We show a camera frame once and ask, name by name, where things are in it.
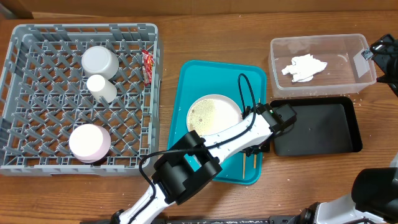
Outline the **wooden chopstick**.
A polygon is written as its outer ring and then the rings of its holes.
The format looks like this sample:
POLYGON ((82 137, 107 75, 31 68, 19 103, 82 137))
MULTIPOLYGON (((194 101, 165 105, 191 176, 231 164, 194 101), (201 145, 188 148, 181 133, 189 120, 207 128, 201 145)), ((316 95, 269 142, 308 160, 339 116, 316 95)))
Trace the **wooden chopstick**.
POLYGON ((253 168, 256 169, 257 166, 257 154, 254 154, 254 159, 253 159, 253 168))
POLYGON ((243 179, 246 177, 246 154, 243 154, 243 179))

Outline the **large white plate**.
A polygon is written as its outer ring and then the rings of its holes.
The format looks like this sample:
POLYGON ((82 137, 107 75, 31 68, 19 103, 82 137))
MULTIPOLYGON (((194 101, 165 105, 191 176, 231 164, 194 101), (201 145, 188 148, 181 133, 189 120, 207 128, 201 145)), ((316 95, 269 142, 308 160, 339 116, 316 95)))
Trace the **large white plate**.
POLYGON ((222 132, 242 121, 240 107, 227 96, 211 94, 197 99, 187 113, 188 131, 199 136, 222 132))

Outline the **white napkin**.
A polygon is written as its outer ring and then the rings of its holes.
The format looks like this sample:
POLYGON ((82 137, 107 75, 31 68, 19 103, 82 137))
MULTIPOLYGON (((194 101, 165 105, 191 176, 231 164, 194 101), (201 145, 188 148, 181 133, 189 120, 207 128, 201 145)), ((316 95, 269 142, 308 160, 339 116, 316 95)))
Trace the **white napkin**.
POLYGON ((309 82, 313 76, 324 71, 328 63, 322 62, 311 54, 296 56, 291 59, 291 64, 281 70, 283 75, 292 75, 292 83, 309 82))

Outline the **red sauce packet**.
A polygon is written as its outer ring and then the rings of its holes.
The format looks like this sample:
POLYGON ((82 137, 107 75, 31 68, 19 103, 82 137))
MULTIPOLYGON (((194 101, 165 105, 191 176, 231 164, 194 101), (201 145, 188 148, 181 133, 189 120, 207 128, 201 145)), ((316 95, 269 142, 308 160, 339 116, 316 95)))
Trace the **red sauce packet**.
POLYGON ((148 86, 152 83, 152 70, 154 67, 153 54, 148 50, 142 50, 142 72, 144 76, 144 85, 148 86))

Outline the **white plastic cup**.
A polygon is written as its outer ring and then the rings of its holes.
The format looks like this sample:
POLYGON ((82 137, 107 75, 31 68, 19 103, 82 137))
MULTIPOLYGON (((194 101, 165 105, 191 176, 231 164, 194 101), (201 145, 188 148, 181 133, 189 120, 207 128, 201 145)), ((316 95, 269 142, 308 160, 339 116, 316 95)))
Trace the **white plastic cup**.
POLYGON ((90 76, 86 85, 97 101, 103 96, 110 103, 117 97, 116 87, 101 75, 90 76))

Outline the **grey bowl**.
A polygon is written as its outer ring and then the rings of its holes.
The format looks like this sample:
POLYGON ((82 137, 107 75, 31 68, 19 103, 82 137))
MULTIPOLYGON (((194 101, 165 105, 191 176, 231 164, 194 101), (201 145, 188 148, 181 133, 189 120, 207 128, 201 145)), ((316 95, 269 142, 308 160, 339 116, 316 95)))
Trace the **grey bowl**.
POLYGON ((102 46, 94 46, 85 51, 81 64, 86 77, 101 75, 109 80, 119 69, 119 60, 116 54, 102 46))

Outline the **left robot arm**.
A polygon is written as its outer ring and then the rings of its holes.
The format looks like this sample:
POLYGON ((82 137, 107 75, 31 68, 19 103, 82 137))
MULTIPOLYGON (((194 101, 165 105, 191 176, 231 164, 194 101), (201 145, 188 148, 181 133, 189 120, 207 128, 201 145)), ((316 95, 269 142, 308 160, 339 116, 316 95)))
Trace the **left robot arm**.
POLYGON ((149 188, 129 209, 119 210, 111 223, 151 223, 164 209, 191 199, 222 170, 222 163, 245 150, 252 152, 296 122, 290 105, 272 108, 257 104, 240 123, 222 132, 200 137, 190 131, 168 151, 153 152, 158 157, 155 172, 145 176, 149 188))

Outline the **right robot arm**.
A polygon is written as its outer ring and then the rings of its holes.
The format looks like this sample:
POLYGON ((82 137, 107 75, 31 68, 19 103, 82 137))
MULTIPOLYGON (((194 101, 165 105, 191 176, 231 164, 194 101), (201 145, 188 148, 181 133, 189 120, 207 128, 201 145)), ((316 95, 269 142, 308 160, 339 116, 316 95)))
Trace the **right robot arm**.
MULTIPOLYGON (((382 36, 362 52, 384 72, 377 78, 397 94, 397 39, 382 36)), ((397 223, 397 158, 388 168, 364 169, 350 194, 331 202, 316 202, 291 218, 289 223, 397 223)))

